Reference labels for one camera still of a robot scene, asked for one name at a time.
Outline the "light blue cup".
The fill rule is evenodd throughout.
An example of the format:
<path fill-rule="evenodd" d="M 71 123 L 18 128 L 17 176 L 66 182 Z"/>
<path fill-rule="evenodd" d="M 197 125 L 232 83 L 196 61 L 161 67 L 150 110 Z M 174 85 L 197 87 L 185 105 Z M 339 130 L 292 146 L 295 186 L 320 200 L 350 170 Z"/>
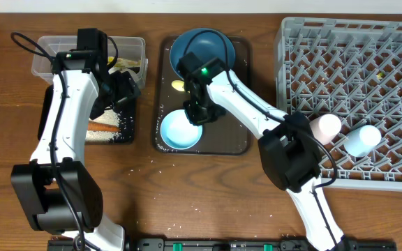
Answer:
<path fill-rule="evenodd" d="M 354 157 L 368 155 L 381 141 L 381 132 L 374 125 L 364 125 L 346 135 L 344 148 Z"/>

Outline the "light blue bowl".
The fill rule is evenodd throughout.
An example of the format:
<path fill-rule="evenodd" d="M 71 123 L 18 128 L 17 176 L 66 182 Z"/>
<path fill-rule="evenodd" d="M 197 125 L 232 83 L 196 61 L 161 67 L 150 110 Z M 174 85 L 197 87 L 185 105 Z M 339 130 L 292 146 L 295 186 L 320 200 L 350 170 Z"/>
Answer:
<path fill-rule="evenodd" d="M 195 146 L 202 133 L 203 127 L 191 124 L 184 109 L 170 112 L 161 122 L 160 135 L 162 140 L 176 150 L 186 150 Z"/>

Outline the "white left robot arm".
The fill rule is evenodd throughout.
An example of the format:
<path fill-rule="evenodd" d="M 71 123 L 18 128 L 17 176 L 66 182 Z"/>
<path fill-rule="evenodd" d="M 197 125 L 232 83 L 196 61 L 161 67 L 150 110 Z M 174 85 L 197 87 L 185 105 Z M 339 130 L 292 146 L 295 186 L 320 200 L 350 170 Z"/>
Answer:
<path fill-rule="evenodd" d="M 65 250 L 129 250 L 125 229 L 103 211 L 103 194 L 84 165 L 90 120 L 139 96 L 131 74 L 114 69 L 114 39 L 80 29 L 74 49 L 48 54 L 22 33 L 12 41 L 50 62 L 52 97 L 43 105 L 38 145 L 26 164 L 15 165 L 11 184 L 30 227 L 64 236 Z"/>

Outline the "yellow plastic spoon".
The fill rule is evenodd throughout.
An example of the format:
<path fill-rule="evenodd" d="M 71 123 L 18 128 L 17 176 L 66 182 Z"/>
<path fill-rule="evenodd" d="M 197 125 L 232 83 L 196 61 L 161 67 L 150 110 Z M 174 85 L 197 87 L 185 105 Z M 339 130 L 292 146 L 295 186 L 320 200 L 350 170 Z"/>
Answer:
<path fill-rule="evenodd" d="M 171 83 L 171 86 L 173 89 L 179 91 L 179 92 L 184 92 L 185 88 L 184 88 L 184 81 L 182 80 L 174 80 Z"/>

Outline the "orange carrot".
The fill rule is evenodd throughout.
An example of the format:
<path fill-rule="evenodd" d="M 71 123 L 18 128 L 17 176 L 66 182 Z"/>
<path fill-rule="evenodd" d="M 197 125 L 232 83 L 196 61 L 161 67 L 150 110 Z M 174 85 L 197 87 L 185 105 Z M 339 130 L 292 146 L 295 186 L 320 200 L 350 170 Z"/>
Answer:
<path fill-rule="evenodd" d="M 98 123 L 98 122 L 94 122 L 94 121 L 89 122 L 88 130 L 98 131 L 98 132 L 120 132 L 120 129 L 115 125 Z"/>

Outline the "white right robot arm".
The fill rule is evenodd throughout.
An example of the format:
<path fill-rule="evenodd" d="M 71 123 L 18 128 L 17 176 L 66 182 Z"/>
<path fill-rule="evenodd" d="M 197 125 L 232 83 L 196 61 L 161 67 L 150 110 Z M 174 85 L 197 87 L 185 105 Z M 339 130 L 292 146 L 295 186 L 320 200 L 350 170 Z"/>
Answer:
<path fill-rule="evenodd" d="M 197 126 L 230 113 L 258 141 L 261 164 L 269 180 L 286 191 L 304 223 L 306 238 L 316 250 L 346 250 L 348 240 L 328 206 L 319 162 L 329 151 L 315 138 L 310 121 L 300 112 L 287 114 L 256 95 L 232 67 L 235 49 L 223 33 L 208 28 L 180 35 L 170 50 L 171 65 L 184 81 L 190 98 L 188 120 Z"/>

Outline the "wrapper trash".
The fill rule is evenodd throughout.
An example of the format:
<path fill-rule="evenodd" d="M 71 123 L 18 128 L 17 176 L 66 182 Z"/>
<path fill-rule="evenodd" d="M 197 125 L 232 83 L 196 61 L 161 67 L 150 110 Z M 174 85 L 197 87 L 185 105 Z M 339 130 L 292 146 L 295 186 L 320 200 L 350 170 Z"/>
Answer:
<path fill-rule="evenodd" d="M 128 71 L 131 74 L 138 74 L 141 70 L 141 63 L 141 61 L 118 58 L 116 63 L 109 69 L 109 73 L 112 74 L 116 71 L 123 73 Z"/>

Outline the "dark blue plate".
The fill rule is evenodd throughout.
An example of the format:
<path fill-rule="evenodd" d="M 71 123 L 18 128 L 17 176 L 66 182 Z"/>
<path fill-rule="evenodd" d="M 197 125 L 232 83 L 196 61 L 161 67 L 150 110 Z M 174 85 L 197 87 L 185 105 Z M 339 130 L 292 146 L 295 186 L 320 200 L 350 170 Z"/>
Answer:
<path fill-rule="evenodd" d="M 179 60 L 185 53 L 190 52 L 193 52 L 203 63 L 213 58 L 219 58 L 225 62 L 225 54 L 228 54 L 229 68 L 233 68 L 235 64 L 236 53 L 232 41 L 224 33 L 215 29 L 191 29 L 173 42 L 170 49 L 170 64 L 180 78 L 182 75 L 177 69 Z"/>

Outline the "pink cup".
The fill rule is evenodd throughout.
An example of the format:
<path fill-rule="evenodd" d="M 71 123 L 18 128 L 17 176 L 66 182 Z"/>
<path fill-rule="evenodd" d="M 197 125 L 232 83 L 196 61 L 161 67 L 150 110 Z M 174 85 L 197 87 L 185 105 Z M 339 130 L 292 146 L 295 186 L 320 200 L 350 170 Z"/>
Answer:
<path fill-rule="evenodd" d="M 340 132 L 342 124 L 334 114 L 322 115 L 310 122 L 313 136 L 323 145 L 330 143 Z"/>

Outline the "white rice pile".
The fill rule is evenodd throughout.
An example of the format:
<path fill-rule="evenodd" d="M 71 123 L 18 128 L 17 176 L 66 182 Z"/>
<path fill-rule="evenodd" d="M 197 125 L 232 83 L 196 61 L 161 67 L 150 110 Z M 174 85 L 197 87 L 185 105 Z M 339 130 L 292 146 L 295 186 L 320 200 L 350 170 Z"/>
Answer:
<path fill-rule="evenodd" d="M 102 114 L 101 116 L 99 116 L 97 119 L 94 119 L 94 120 L 89 119 L 89 122 L 90 121 L 114 125 L 120 129 L 120 116 L 112 110 L 105 111 L 105 113 Z M 114 139 L 120 135 L 121 135 L 121 131 L 120 132 L 98 132 L 98 131 L 90 131 L 87 129 L 86 142 L 94 143 L 94 144 L 110 143 L 110 142 L 113 142 Z"/>

